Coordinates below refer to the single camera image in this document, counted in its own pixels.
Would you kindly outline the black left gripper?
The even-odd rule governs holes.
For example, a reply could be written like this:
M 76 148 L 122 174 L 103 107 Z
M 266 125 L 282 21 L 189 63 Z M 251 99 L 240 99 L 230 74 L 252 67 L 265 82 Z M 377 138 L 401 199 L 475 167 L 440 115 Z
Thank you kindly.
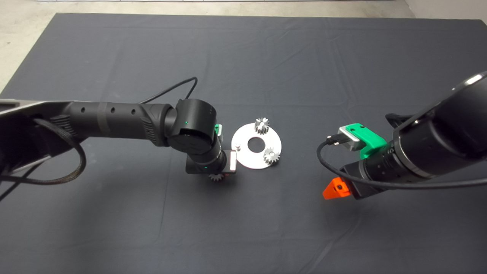
M 188 174 L 224 174 L 230 176 L 236 173 L 236 151 L 219 150 L 216 153 L 209 151 L 201 155 L 187 155 L 186 172 Z

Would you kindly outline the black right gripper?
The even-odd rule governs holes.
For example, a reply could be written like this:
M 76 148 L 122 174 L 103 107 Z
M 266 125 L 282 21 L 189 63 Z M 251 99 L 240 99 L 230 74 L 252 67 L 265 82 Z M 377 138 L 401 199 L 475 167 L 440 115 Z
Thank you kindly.
M 369 179 L 367 173 L 365 172 L 363 162 L 346 164 L 339 170 L 352 177 Z M 345 198 L 352 194 L 356 200 L 361 200 L 381 193 L 382 189 L 380 188 L 351 181 L 343 177 L 336 177 L 333 178 L 326 186 L 322 196 L 328 201 L 335 198 Z

